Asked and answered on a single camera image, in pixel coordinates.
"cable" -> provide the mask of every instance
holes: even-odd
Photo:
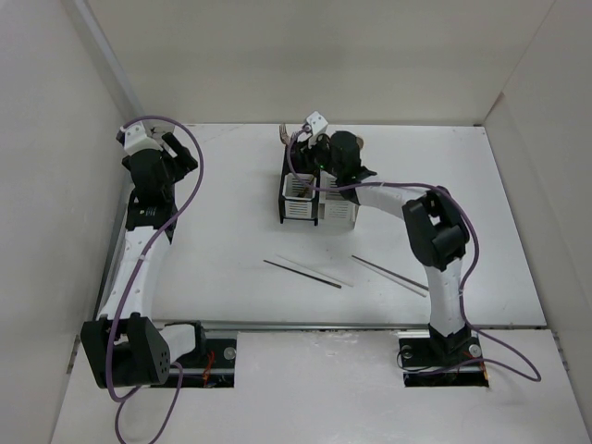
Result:
[[[354,183],[352,185],[346,185],[346,186],[337,187],[337,188],[321,188],[321,187],[315,187],[311,184],[308,184],[300,178],[300,176],[298,175],[298,173],[294,169],[294,165],[292,164],[292,159],[291,159],[290,153],[291,153],[292,147],[294,146],[294,143],[298,140],[298,137],[305,132],[309,132],[309,130],[310,130],[310,127],[305,125],[300,130],[296,131],[294,134],[292,134],[292,137],[290,139],[290,144],[288,144],[286,146],[286,161],[288,163],[288,168],[290,169],[290,173],[292,173],[294,175],[294,177],[303,186],[310,188],[311,190],[314,190],[317,192],[346,191],[346,190],[353,190],[355,188],[360,188],[360,187],[424,188],[424,189],[428,189],[431,191],[437,191],[437,192],[441,193],[446,199],[449,200],[449,202],[461,214],[462,220],[464,220],[464,223],[466,224],[466,227],[468,228],[469,233],[471,234],[471,238],[473,239],[473,245],[474,245],[473,261],[471,262],[471,264],[469,265],[469,268],[467,269],[466,273],[462,277],[461,285],[459,287],[459,291],[460,291],[459,304],[461,306],[462,320],[470,329],[472,329],[477,334],[482,335],[485,338],[491,339],[494,342],[497,342],[499,345],[502,345],[506,349],[510,350],[511,352],[514,352],[515,354],[517,354],[535,372],[535,376],[527,375],[526,373],[523,373],[520,370],[516,370],[515,368],[510,367],[507,364],[504,364],[500,361],[496,361],[493,359],[488,359],[488,358],[474,358],[474,359],[464,361],[460,364],[453,365],[451,367],[441,368],[441,369],[434,370],[431,372],[420,372],[420,373],[422,375],[426,375],[426,376],[438,375],[441,373],[449,372],[450,370],[454,370],[456,368],[460,368],[460,367],[462,367],[464,365],[468,365],[468,364],[490,363],[490,364],[499,365],[499,366],[505,368],[506,370],[510,370],[511,372],[514,372],[516,375],[522,376],[530,381],[540,382],[542,379],[540,372],[538,371],[537,367],[526,356],[524,356],[521,352],[516,350],[509,343],[504,342],[501,339],[497,339],[497,338],[489,335],[488,333],[484,332],[481,328],[475,327],[473,324],[471,324],[469,322],[469,320],[466,317],[466,312],[464,311],[464,286],[466,285],[466,281],[473,274],[473,271],[475,270],[475,267],[477,266],[477,262],[479,261],[479,256],[481,254],[481,249],[480,249],[480,245],[479,245],[479,239],[477,238],[477,233],[475,231],[475,227],[473,226],[473,223],[469,219],[469,216],[464,212],[464,210],[460,206],[460,204],[458,202],[456,202],[454,200],[454,198],[452,196],[450,196],[450,194],[448,194],[447,191],[445,191],[439,187],[436,187],[434,185],[430,185],[430,184],[422,183],[422,182],[401,182],[401,183],[397,183],[397,182],[363,182],[363,183]]]
[[[403,367],[402,361],[401,361],[401,363],[399,364],[399,358],[401,358],[401,351],[399,351],[399,352],[397,353],[397,357],[395,358],[395,360],[397,361],[397,366],[398,366],[398,367],[399,367],[401,370],[403,370],[403,371],[405,371],[405,372],[407,372],[407,373],[420,373],[420,372],[423,372],[424,370],[427,370],[428,368],[432,368],[432,365],[429,365],[428,367],[415,368],[415,369],[413,369],[413,370],[410,370],[410,369],[408,369],[408,368],[405,368],[405,367]]]
[[[121,436],[121,433],[119,432],[119,415],[121,413],[121,409],[123,408],[123,404],[125,403],[125,401],[127,401],[129,398],[131,398],[133,396],[133,394],[136,393],[140,389],[140,386],[133,388],[128,393],[126,393],[124,396],[118,396],[115,392],[115,387],[113,386],[113,350],[115,348],[115,336],[117,333],[117,326],[119,325],[119,318],[121,317],[121,312],[123,312],[123,307],[125,306],[126,300],[128,299],[128,295],[130,294],[131,286],[133,285],[133,281],[135,280],[135,278],[138,276],[138,273],[140,272],[140,268],[142,267],[142,263],[143,263],[144,258],[146,257],[146,254],[148,253],[148,251],[150,250],[150,248],[152,247],[152,245],[154,244],[154,242],[156,241],[158,236],[160,236],[187,209],[187,207],[190,205],[191,201],[193,201],[193,198],[197,194],[197,191],[200,189],[200,187],[202,185],[202,181],[204,180],[204,154],[202,153],[202,148],[200,147],[200,144],[197,142],[197,140],[195,139],[195,136],[191,133],[191,131],[182,123],[177,122],[177,120],[169,118],[169,117],[164,117],[164,116],[137,117],[137,118],[134,118],[133,120],[129,121],[128,123],[126,123],[123,126],[123,128],[126,129],[129,126],[133,125],[134,123],[142,122],[144,120],[160,120],[160,121],[175,125],[176,127],[185,131],[185,133],[187,133],[187,135],[191,139],[191,142],[195,145],[195,149],[197,150],[200,171],[199,171],[199,176],[197,178],[197,182],[195,183],[195,187],[193,188],[193,191],[191,192],[187,201],[180,207],[180,209],[177,211],[177,213],[174,214],[170,219],[168,219],[168,221],[161,228],[159,228],[156,231],[156,233],[152,236],[152,238],[150,238],[148,240],[148,242],[146,242],[146,245],[144,246],[142,253],[140,254],[140,257],[138,258],[138,262],[134,266],[133,271],[131,272],[131,275],[129,275],[128,283],[126,285],[126,288],[123,290],[123,294],[121,295],[121,300],[119,301],[119,305],[117,306],[117,309],[115,311],[115,315],[113,316],[113,321],[111,322],[111,331],[109,332],[109,339],[107,340],[106,362],[105,362],[105,380],[106,380],[107,389],[109,391],[109,395],[111,396],[111,399],[115,402],[120,403],[119,408],[117,409],[117,414],[116,414],[116,418],[115,418],[115,433],[117,435],[117,439],[119,439],[119,442],[122,444],[125,444],[125,441],[123,440],[123,437]],[[173,398],[173,401],[170,404],[170,407],[168,408],[168,413],[166,414],[165,421],[163,422],[162,426],[160,427],[160,430],[156,434],[155,438],[152,441],[150,441],[150,444],[155,443],[160,438],[160,435],[163,433],[163,431],[165,430],[165,427],[167,426],[170,415],[172,414],[173,409],[175,408],[175,404],[177,402],[177,397],[179,396],[179,392],[181,389],[181,383],[183,381],[183,368],[182,368],[181,364],[179,364],[179,363],[173,363],[173,365],[175,365],[179,369],[179,381],[177,382],[177,389],[175,391],[175,396]]]

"chopstick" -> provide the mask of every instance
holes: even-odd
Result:
[[[351,284],[350,282],[347,282],[347,281],[341,280],[341,279],[337,279],[336,277],[327,275],[325,273],[321,273],[320,271],[315,270],[314,268],[311,268],[308,265],[301,264],[300,262],[292,261],[291,259],[288,259],[287,257],[281,256],[279,254],[276,254],[276,256],[280,259],[283,259],[284,261],[292,262],[293,264],[295,264],[297,266],[301,266],[302,268],[305,268],[308,271],[312,271],[313,273],[316,273],[317,275],[321,275],[321,276],[324,276],[325,278],[333,279],[333,280],[337,281],[339,284],[347,285],[348,287],[353,287],[353,284]]]
[[[340,284],[336,284],[335,282],[330,282],[328,280],[321,279],[320,277],[316,277],[316,276],[312,276],[312,275],[307,275],[306,273],[303,273],[302,271],[294,270],[293,268],[288,268],[287,266],[276,264],[275,262],[271,262],[271,261],[268,261],[266,259],[264,259],[263,262],[265,262],[266,264],[271,264],[271,265],[278,266],[279,268],[283,268],[284,270],[291,271],[292,273],[296,273],[297,275],[305,276],[307,278],[314,279],[314,280],[316,280],[318,282],[323,282],[324,284],[330,285],[331,287],[335,287],[336,289],[340,289],[341,288],[341,285]]]
[[[407,282],[408,284],[415,285],[415,287],[418,287],[422,290],[429,291],[429,288],[426,285],[420,284],[419,282],[415,282],[414,280],[411,280],[408,277],[401,276],[401,275],[395,273],[394,271],[390,271],[390,270],[387,270],[386,268],[383,268],[382,266],[372,264],[371,262],[366,261],[365,259],[362,259],[361,257],[355,256],[353,254],[351,255],[351,257],[357,261],[363,262],[364,264],[373,266],[374,268],[376,268],[384,273],[387,273],[388,275],[394,276],[395,278],[399,278],[400,280],[403,280],[403,281]]]

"metal rod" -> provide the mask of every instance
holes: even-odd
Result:
[[[291,259],[288,259],[287,257],[284,257],[284,256],[280,256],[279,254],[276,254],[276,256],[280,259],[283,259],[284,261],[292,262],[293,264],[295,264],[297,266],[301,266],[302,268],[306,268],[308,271],[312,271],[313,273],[316,273],[317,275],[321,275],[321,276],[324,276],[325,278],[336,280],[337,282],[339,282],[343,285],[347,285],[348,287],[353,287],[353,284],[351,284],[350,282],[347,282],[347,281],[341,280],[341,279],[337,279],[336,277],[332,277],[332,276],[327,275],[325,273],[321,273],[320,271],[315,270],[314,268],[311,268],[308,265],[301,264],[300,262],[292,261]]]
[[[157,328],[164,328],[165,324],[171,322],[187,323],[195,319],[190,318],[172,318],[172,319],[153,319],[153,323]],[[425,323],[352,323],[352,322],[266,322],[266,321],[202,321],[202,326],[208,330],[209,335],[214,335],[214,338],[229,338],[235,339],[238,331],[240,332],[267,332],[267,331],[317,331],[317,330],[399,330],[399,334],[403,330],[425,330]],[[546,330],[545,325],[504,325],[504,324],[479,324],[480,328],[495,329],[495,330]]]
[[[363,266],[364,268],[368,268],[370,271],[372,271],[372,272],[374,272],[374,273],[378,273],[378,274],[379,274],[380,276],[382,276],[383,278],[385,278],[385,279],[388,279],[388,280],[390,280],[391,282],[394,282],[394,283],[395,283],[395,284],[397,284],[397,285],[401,285],[401,286],[402,286],[404,289],[406,289],[406,290],[408,290],[408,291],[412,291],[413,293],[415,293],[415,294],[417,294],[417,295],[421,296],[422,298],[427,298],[427,294],[426,294],[426,291],[425,291],[425,290],[423,290],[423,289],[418,289],[418,288],[416,288],[416,287],[415,287],[415,285],[413,285],[413,284],[408,284],[407,282],[403,282],[402,280],[398,279],[397,277],[394,277],[394,276],[388,275],[387,273],[384,273],[384,272],[382,272],[382,271],[380,271],[380,270],[378,270],[378,269],[374,268],[374,267],[373,267],[373,266],[371,266],[371,265],[365,264],[364,262],[357,261],[357,260],[355,260],[355,259],[353,259],[353,258],[352,258],[352,260],[353,260],[353,261],[354,261],[356,264],[358,264],[358,265],[361,265],[361,266]]]
[[[395,278],[399,278],[400,280],[403,280],[403,281],[407,282],[408,284],[412,284],[412,285],[415,285],[415,287],[419,287],[422,290],[429,291],[429,288],[427,286],[425,286],[424,284],[420,284],[419,282],[415,282],[414,280],[411,280],[408,277],[398,275],[394,271],[390,271],[390,270],[387,270],[386,268],[383,268],[382,266],[372,264],[371,262],[368,262],[368,261],[362,259],[361,257],[354,256],[353,254],[351,255],[351,257],[357,261],[360,261],[360,262],[363,262],[367,265],[373,266],[374,268],[376,268],[384,273],[387,273],[388,275],[394,276]]]
[[[293,268],[288,268],[288,267],[286,267],[284,265],[280,265],[280,264],[276,264],[275,262],[267,261],[266,259],[264,259],[263,262],[265,262],[267,264],[278,266],[279,268],[283,268],[284,270],[291,271],[293,273],[296,273],[297,275],[306,276],[307,278],[314,279],[314,280],[316,280],[318,282],[323,282],[324,284],[330,285],[331,287],[335,287],[336,289],[340,289],[341,288],[341,285],[340,284],[336,284],[335,282],[329,282],[328,280],[321,279],[320,277],[316,277],[316,276],[312,276],[312,275],[307,275],[306,273],[303,273],[302,271],[294,270]]]

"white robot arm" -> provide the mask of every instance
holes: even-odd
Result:
[[[171,134],[163,140],[172,156],[140,123],[120,132],[127,156],[123,165],[131,173],[131,193],[126,219],[125,247],[115,284],[105,307],[94,321],[84,323],[80,339],[99,387],[105,387],[108,332],[146,243],[176,212],[174,185],[197,167],[187,148]],[[173,239],[176,224],[160,232],[142,257],[142,267],[123,306],[117,327],[119,341],[113,352],[115,387],[163,384],[170,365],[204,343],[200,323],[168,325],[158,330],[152,323],[152,304],[160,267]]]
[[[378,176],[370,176],[361,183],[365,181],[383,182],[384,180]],[[417,190],[380,186],[360,187],[356,189],[356,194],[360,205],[378,208],[403,221],[405,220],[403,206],[425,195],[424,192]],[[424,265],[431,301],[429,325],[444,337],[457,333],[464,327],[459,301],[462,268],[462,258],[452,260],[443,271],[434,266]]]

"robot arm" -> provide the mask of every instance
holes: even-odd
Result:
[[[383,180],[378,176],[371,176],[362,180],[361,183],[365,181],[382,182]],[[435,266],[438,259],[430,260],[429,253],[424,254],[426,257],[421,259],[418,254],[419,256],[422,254],[416,253],[426,249],[425,243],[430,244],[432,242],[430,240],[423,242],[424,234],[415,225],[415,222],[419,222],[416,219],[423,219],[425,224],[429,223],[431,227],[434,227],[432,217],[424,211],[424,200],[428,199],[426,193],[412,189],[380,186],[360,187],[355,192],[359,205],[372,206],[406,223],[412,250],[416,258],[424,265],[425,274],[427,275],[427,286],[429,287],[431,302],[429,325],[445,338],[461,331],[464,328],[464,321],[461,315],[459,287],[461,285],[464,248],[462,247],[462,251],[459,252],[459,257],[454,257],[449,262],[444,259],[444,262],[447,263],[443,270]],[[458,243],[462,242],[463,236],[458,239]]]
[[[149,137],[142,124],[121,131],[117,139],[127,154],[122,164],[134,183],[128,203],[124,252],[105,307],[96,320],[84,323],[80,333],[94,378],[101,388],[106,386],[109,331],[132,270],[146,243],[177,212],[175,183],[197,167],[189,150],[171,133],[165,134],[163,140],[175,156]],[[169,325],[162,330],[152,323],[156,281],[175,226],[171,224],[163,231],[143,257],[140,272],[123,306],[113,353],[115,387],[163,384],[170,365],[180,356],[196,348],[204,349],[204,332],[199,323]]]
[[[296,172],[320,168],[335,176],[338,186],[377,183],[340,193],[351,202],[378,208],[405,222],[413,254],[427,275],[433,348],[442,356],[462,352],[463,344],[471,338],[460,305],[462,260],[469,233],[458,210],[444,195],[446,190],[380,186],[384,180],[362,166],[361,138],[348,131],[327,136],[327,121],[318,113],[310,115],[304,126],[309,137],[295,141],[289,152]]]

